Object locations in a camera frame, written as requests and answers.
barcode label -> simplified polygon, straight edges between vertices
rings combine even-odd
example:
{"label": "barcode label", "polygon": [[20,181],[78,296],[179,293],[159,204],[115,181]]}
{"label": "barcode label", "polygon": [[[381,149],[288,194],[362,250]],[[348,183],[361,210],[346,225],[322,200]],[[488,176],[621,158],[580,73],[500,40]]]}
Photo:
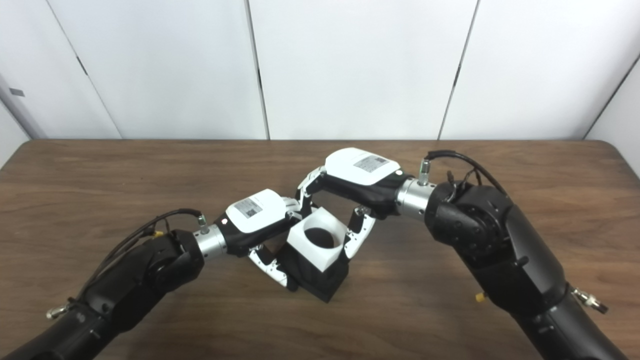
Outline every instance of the barcode label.
{"label": "barcode label", "polygon": [[240,211],[246,218],[250,218],[262,211],[262,208],[250,198],[239,201],[236,205],[234,205],[234,207],[238,209],[238,211]]}
{"label": "barcode label", "polygon": [[374,172],[376,171],[376,169],[380,168],[382,165],[388,163],[389,160],[385,159],[385,158],[381,158],[379,156],[376,155],[369,155],[366,158],[358,161],[357,163],[353,164],[353,166],[357,167],[357,168],[361,168],[362,170],[366,171],[366,172]]}

white wall panel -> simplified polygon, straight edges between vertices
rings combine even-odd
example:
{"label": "white wall panel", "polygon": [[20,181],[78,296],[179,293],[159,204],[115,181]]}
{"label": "white wall panel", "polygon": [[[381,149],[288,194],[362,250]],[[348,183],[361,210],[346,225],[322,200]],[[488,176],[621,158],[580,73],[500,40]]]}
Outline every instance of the white wall panel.
{"label": "white wall panel", "polygon": [[436,138],[475,0],[250,0],[274,139]]}
{"label": "white wall panel", "polygon": [[615,146],[640,176],[640,65],[636,64],[620,86],[587,139]]}
{"label": "white wall panel", "polygon": [[0,92],[34,136],[120,137],[46,0],[0,0]]}
{"label": "white wall panel", "polygon": [[27,135],[0,101],[0,168],[27,140]]}
{"label": "white wall panel", "polygon": [[244,3],[50,0],[125,138],[266,138]]}
{"label": "white wall panel", "polygon": [[640,53],[639,19],[637,0],[482,0],[442,138],[582,138]]}

cable connector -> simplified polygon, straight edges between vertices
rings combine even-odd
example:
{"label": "cable connector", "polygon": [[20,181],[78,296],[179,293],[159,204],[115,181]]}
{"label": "cable connector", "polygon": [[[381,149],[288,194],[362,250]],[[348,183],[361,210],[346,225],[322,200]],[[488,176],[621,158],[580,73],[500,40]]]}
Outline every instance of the cable connector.
{"label": "cable connector", "polygon": [[204,214],[198,217],[198,225],[200,226],[200,234],[208,234],[209,226],[207,225],[207,219],[204,217]]}
{"label": "cable connector", "polygon": [[47,310],[47,319],[49,320],[54,320],[57,319],[60,315],[64,315],[66,313],[68,313],[69,311],[69,305],[65,304],[62,306],[58,306],[58,307],[53,307],[49,310]]}
{"label": "cable connector", "polygon": [[418,185],[427,186],[429,184],[429,171],[431,170],[431,160],[424,158],[420,163],[420,173],[418,174]]}
{"label": "cable connector", "polygon": [[578,288],[572,288],[571,294],[575,296],[582,305],[596,309],[599,313],[606,314],[609,310],[609,308],[596,299],[595,296],[586,291],[582,291]]}

wooden table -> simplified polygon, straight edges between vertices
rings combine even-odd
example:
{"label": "wooden table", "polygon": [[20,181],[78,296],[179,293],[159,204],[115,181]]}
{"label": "wooden table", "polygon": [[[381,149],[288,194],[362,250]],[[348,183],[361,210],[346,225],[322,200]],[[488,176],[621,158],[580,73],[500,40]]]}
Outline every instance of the wooden table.
{"label": "wooden table", "polygon": [[[428,149],[487,167],[564,265],[610,308],[590,315],[640,357],[640,181],[603,142],[265,142],[37,140],[0,171],[0,356],[49,326],[118,241],[154,215],[212,220],[264,188],[292,196],[331,152],[356,146],[415,171]],[[439,161],[432,181],[465,166]],[[347,221],[353,204],[318,203]],[[190,219],[174,227],[195,230]],[[168,294],[103,359],[539,359],[452,249],[406,218],[378,222],[329,304],[289,293],[249,259],[215,259]]]}

wire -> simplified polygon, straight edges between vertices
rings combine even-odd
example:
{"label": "wire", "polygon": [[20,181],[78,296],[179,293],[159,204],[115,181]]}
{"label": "wire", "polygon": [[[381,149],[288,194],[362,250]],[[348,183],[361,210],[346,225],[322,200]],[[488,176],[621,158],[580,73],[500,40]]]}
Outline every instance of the wire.
{"label": "wire", "polygon": [[456,152],[456,151],[453,151],[453,150],[435,150],[435,151],[429,151],[427,153],[427,156],[424,157],[425,160],[433,160],[433,159],[437,159],[437,158],[456,158],[456,159],[460,159],[460,160],[462,160],[462,161],[464,161],[464,162],[466,162],[468,164],[471,164],[471,166],[473,166],[476,171],[480,171],[480,173],[482,173],[482,175],[484,175],[484,177],[487,180],[489,180],[489,182],[492,185],[494,185],[494,187],[496,189],[498,189],[498,191],[503,193],[506,197],[509,197],[509,195],[507,194],[507,191],[505,191],[505,189],[502,187],[502,185],[500,185],[498,180],[496,180],[489,173],[489,171],[487,171],[487,169],[485,169],[482,165],[480,165],[476,160],[473,160],[472,158],[469,158],[467,155],[460,154],[459,152]]}
{"label": "wire", "polygon": [[81,297],[84,295],[84,292],[86,291],[87,287],[89,287],[89,285],[93,284],[93,282],[96,279],[98,279],[100,274],[102,274],[103,271],[110,264],[112,264],[112,262],[114,262],[120,256],[125,254],[129,249],[131,249],[133,247],[133,245],[135,245],[138,242],[138,240],[140,240],[141,238],[143,238],[145,236],[152,235],[155,232],[156,224],[159,221],[164,220],[165,221],[165,225],[167,226],[167,231],[169,231],[170,228],[169,228],[169,222],[167,221],[167,218],[171,217],[171,216],[174,216],[174,215],[178,215],[178,214],[187,214],[187,215],[194,216],[196,218],[202,216],[202,212],[200,212],[198,210],[194,210],[194,209],[176,209],[176,210],[173,210],[173,211],[169,211],[168,213],[164,213],[162,215],[159,215],[155,219],[153,219],[153,220],[147,222],[146,224],[142,225],[137,230],[135,230],[133,233],[128,235],[126,238],[124,238],[124,240],[122,240],[120,243],[118,243],[118,245],[116,245],[113,248],[113,250],[111,250],[109,252],[109,254],[107,254],[107,256],[102,260],[102,262],[100,262],[100,265],[98,265],[98,267],[95,269],[93,274],[89,277],[89,279],[86,281],[86,283],[80,289],[80,292],[78,293],[78,296],[76,298],[77,299],[81,299]]}

